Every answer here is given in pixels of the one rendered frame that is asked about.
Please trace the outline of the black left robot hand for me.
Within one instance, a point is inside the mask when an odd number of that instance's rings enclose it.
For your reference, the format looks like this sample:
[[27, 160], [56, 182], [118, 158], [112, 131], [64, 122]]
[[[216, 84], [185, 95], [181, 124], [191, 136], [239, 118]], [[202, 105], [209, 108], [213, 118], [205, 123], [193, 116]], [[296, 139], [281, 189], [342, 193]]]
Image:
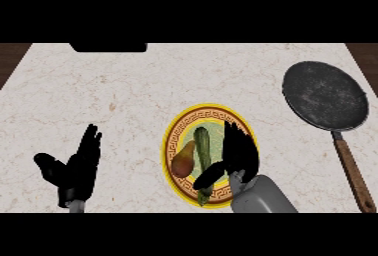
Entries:
[[100, 139], [97, 126], [89, 124], [76, 152], [66, 163], [47, 153], [36, 153], [33, 156], [44, 180], [57, 187], [57, 206], [67, 210], [73, 200], [82, 200], [85, 205], [91, 197], [100, 160]]

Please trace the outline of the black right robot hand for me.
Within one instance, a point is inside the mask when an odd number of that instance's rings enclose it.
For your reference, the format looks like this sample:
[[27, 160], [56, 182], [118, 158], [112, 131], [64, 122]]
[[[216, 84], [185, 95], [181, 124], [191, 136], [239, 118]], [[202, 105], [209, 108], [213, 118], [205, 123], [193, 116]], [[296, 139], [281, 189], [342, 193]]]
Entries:
[[259, 166], [253, 140], [234, 123], [224, 122], [221, 160], [213, 162], [199, 175], [193, 189], [208, 188], [222, 174], [239, 174], [239, 182], [246, 184], [256, 175]]

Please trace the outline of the green squash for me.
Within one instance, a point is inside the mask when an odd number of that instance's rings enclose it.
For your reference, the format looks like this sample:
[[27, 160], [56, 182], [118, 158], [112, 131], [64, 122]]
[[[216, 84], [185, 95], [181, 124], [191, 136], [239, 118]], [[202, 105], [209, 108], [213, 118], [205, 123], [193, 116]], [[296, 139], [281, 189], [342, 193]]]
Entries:
[[[206, 168], [211, 166], [211, 154], [209, 154], [209, 134], [203, 127], [197, 127], [193, 133], [196, 152], [200, 164], [200, 172], [205, 172]], [[200, 188], [197, 191], [197, 203], [203, 206], [212, 194], [212, 185], [206, 188]]]

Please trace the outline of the yellow patterned plate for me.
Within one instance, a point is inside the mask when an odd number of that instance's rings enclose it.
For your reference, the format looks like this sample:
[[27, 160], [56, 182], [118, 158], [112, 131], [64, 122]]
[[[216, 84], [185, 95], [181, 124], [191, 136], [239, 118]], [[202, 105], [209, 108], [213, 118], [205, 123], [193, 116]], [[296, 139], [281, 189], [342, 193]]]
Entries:
[[243, 133], [250, 138], [255, 138], [253, 131], [243, 117], [225, 106], [211, 103], [197, 104], [182, 110], [165, 130], [160, 146], [160, 162], [165, 179], [175, 194], [196, 207], [199, 207], [197, 191], [191, 188], [191, 185], [200, 174], [197, 153], [193, 153], [193, 171], [184, 178], [172, 175], [171, 161], [188, 141], [194, 139], [193, 133], [197, 127], [203, 127], [209, 134], [211, 162], [221, 160], [224, 122], [234, 123]]

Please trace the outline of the brown pear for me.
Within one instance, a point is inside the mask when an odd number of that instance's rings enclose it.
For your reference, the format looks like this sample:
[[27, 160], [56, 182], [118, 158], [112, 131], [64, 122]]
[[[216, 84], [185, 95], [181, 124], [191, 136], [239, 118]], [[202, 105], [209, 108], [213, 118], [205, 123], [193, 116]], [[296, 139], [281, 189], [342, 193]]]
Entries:
[[171, 161], [171, 173], [177, 178], [185, 178], [193, 170], [194, 141], [190, 140]]

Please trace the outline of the black appliance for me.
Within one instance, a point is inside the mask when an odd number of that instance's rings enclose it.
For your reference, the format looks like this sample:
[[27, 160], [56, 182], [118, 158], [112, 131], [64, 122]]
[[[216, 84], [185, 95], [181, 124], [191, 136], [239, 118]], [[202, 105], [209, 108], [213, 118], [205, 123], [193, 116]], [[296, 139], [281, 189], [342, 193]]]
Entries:
[[70, 43], [76, 52], [144, 52], [146, 43]]

